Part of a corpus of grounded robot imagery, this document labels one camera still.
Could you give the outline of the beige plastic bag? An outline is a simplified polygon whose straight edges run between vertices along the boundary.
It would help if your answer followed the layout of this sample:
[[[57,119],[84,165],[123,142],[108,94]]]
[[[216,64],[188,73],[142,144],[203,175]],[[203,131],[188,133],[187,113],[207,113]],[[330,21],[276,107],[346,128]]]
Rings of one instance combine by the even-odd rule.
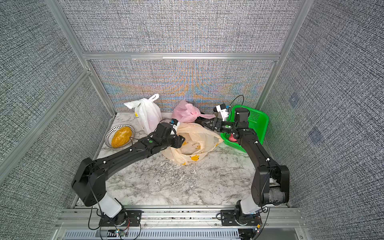
[[[177,133],[185,138],[182,146],[179,149],[169,147],[163,150],[162,154],[179,165],[186,166],[202,160],[223,142],[220,135],[196,123],[182,123]]]

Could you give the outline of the pink plastic bag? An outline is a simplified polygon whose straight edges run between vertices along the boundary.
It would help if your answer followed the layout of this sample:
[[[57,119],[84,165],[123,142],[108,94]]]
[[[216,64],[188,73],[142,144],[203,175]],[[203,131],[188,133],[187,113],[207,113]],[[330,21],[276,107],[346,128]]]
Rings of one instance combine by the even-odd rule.
[[[213,119],[215,115],[203,114],[198,108],[182,100],[176,106],[172,113],[172,119],[176,119],[181,123],[193,123],[197,118]]]

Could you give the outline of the pink red apple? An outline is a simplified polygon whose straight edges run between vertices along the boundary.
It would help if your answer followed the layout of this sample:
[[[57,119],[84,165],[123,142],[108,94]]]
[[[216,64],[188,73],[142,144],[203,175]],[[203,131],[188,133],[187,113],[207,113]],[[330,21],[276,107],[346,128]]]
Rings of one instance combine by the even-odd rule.
[[[228,138],[228,140],[229,140],[230,142],[232,142],[232,143],[236,143],[236,142],[237,142],[237,140],[235,139],[234,135],[230,135],[229,138]]]

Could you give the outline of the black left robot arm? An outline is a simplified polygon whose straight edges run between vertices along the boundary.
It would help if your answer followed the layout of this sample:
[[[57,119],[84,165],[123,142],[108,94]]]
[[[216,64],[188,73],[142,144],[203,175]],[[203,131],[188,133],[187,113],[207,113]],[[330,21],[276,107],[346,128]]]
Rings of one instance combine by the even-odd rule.
[[[107,193],[106,181],[129,165],[169,147],[179,149],[185,141],[183,136],[177,134],[179,126],[180,123],[175,119],[169,123],[159,123],[154,132],[127,149],[101,159],[82,160],[72,181],[72,189],[86,207],[98,208],[111,219],[122,215],[124,207]]]

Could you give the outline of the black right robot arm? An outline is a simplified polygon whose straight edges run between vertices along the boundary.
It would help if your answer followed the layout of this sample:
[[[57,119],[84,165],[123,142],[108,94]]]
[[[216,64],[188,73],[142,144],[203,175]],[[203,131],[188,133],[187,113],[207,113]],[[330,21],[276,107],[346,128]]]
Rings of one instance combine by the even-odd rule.
[[[255,167],[251,195],[239,200],[233,212],[221,213],[223,223],[229,226],[254,226],[256,221],[261,222],[260,213],[268,206],[286,204],[290,199],[290,171],[287,166],[273,160],[264,149],[256,131],[250,128],[250,115],[247,108],[236,108],[232,122],[216,117],[198,117],[195,120],[208,130],[232,135]]]

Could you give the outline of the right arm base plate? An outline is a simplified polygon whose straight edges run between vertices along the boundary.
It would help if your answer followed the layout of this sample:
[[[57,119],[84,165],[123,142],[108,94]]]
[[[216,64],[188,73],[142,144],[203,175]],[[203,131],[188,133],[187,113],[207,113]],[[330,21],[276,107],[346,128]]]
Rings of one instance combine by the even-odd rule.
[[[240,210],[221,210],[222,225],[229,226],[261,226],[262,220],[260,214],[246,215]]]

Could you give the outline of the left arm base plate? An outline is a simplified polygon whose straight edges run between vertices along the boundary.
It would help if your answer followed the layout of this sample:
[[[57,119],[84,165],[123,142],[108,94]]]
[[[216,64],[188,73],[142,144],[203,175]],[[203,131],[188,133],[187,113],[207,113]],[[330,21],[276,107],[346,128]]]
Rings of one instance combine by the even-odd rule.
[[[121,210],[115,217],[110,218],[104,215],[99,225],[101,227],[138,227],[142,219],[142,211]]]

